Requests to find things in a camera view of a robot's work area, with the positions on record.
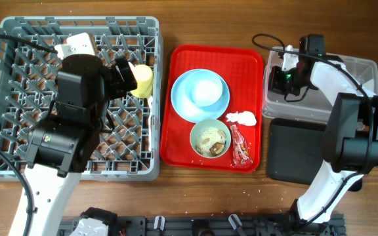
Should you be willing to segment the yellow plastic cup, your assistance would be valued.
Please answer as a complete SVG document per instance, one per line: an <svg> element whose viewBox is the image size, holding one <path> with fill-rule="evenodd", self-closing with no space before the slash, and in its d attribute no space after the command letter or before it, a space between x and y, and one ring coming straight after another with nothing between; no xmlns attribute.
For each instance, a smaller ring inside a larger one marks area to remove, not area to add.
<svg viewBox="0 0 378 236"><path fill-rule="evenodd" d="M132 90L131 94L137 98L148 98L152 95L154 85L154 72L144 64L132 66L131 70L137 82L137 89Z"/></svg>

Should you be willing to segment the white plastic fork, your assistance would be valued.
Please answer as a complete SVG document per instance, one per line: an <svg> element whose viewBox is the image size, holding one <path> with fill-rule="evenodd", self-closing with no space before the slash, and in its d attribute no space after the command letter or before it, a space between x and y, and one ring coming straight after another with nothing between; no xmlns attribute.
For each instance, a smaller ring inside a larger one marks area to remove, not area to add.
<svg viewBox="0 0 378 236"><path fill-rule="evenodd" d="M148 116L148 150L152 150L152 115L153 115L153 101L154 98L152 95L150 95L147 98L147 103L149 107L149 116Z"/></svg>

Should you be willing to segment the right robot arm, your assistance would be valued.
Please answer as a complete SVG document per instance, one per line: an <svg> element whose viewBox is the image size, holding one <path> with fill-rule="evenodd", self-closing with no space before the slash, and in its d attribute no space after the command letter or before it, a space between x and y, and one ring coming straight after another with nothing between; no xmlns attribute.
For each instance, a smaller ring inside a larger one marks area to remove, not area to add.
<svg viewBox="0 0 378 236"><path fill-rule="evenodd" d="M298 96L301 89L320 90L332 106L322 165L289 212L287 226L296 233L329 221L351 185L378 167L378 95L353 78L338 56L326 54L322 35L302 37L298 51L282 45L275 52L283 62L273 69L273 91Z"/></svg>

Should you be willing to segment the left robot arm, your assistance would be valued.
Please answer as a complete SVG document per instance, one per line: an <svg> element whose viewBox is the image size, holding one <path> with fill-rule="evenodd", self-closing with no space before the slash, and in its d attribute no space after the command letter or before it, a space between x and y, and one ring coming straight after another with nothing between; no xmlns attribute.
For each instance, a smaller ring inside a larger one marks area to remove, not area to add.
<svg viewBox="0 0 378 236"><path fill-rule="evenodd" d="M90 54L63 59L55 79L58 95L28 136L27 184L10 235L56 234L100 134L114 131L110 101L137 87L131 66L125 56L111 66Z"/></svg>

